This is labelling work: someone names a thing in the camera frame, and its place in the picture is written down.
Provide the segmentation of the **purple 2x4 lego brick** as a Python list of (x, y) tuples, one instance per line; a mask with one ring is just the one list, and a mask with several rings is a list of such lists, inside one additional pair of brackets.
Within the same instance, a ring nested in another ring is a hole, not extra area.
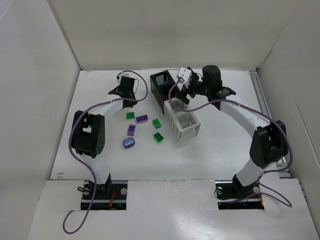
[(147, 121), (149, 120), (147, 114), (137, 116), (135, 119), (136, 119), (136, 122), (139, 123), (139, 124), (140, 124), (140, 123), (145, 123), (145, 122), (147, 122)]

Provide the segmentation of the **purple curved lego brick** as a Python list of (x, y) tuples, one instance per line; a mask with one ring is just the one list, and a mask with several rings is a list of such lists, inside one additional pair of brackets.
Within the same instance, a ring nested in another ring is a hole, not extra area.
[(136, 125), (130, 124), (128, 127), (127, 135), (133, 137), (135, 135)]

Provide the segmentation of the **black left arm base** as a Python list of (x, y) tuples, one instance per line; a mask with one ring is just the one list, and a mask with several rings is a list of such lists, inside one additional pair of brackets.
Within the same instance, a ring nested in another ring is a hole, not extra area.
[[(89, 208), (94, 182), (87, 180), (83, 186), (77, 188), (81, 192), (81, 210)], [(128, 181), (112, 180), (109, 176), (105, 183), (97, 184), (91, 210), (122, 211), (127, 208)]]

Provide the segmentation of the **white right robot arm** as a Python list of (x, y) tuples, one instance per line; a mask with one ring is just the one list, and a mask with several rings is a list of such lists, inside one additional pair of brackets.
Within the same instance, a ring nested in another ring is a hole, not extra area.
[(231, 117), (251, 137), (249, 160), (232, 179), (237, 194), (253, 186), (270, 164), (288, 154), (284, 123), (248, 107), (234, 90), (223, 85), (221, 71), (216, 65), (204, 66), (202, 76), (190, 67), (181, 67), (177, 78), (184, 83), (181, 89), (184, 97), (205, 96), (211, 105)]

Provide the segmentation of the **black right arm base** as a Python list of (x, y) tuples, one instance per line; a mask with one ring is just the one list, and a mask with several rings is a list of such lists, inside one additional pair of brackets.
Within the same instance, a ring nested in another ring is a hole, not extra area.
[(219, 210), (265, 209), (258, 183), (238, 188), (232, 180), (215, 181), (214, 195)]

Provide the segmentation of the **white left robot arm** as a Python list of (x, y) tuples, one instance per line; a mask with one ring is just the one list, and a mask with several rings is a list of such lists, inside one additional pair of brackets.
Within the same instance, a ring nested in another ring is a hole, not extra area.
[(106, 120), (120, 110), (133, 107), (139, 102), (134, 91), (136, 79), (128, 73), (121, 73), (117, 79), (118, 86), (108, 93), (109, 98), (84, 111), (76, 111), (73, 117), (68, 149), (74, 159), (85, 166), (92, 175), (93, 180), (88, 182), (89, 186), (82, 189), (88, 194), (97, 192), (100, 188), (109, 193), (111, 188), (109, 183), (98, 184), (94, 167), (83, 160), (82, 156), (94, 160), (100, 155), (106, 143)]

